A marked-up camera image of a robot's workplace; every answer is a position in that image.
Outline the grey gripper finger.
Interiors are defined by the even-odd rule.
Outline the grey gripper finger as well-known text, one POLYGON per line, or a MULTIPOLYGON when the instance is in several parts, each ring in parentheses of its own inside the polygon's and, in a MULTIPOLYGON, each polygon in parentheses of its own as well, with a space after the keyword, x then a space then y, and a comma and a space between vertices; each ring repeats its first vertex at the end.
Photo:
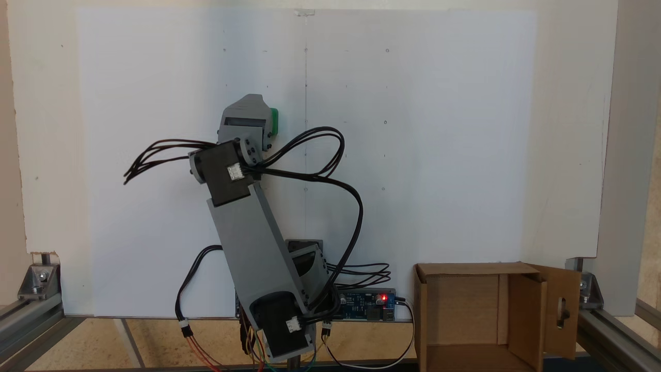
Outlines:
POLYGON ((270 120, 272 111, 261 94, 247 94, 224 109, 223 120, 227 118, 270 120))

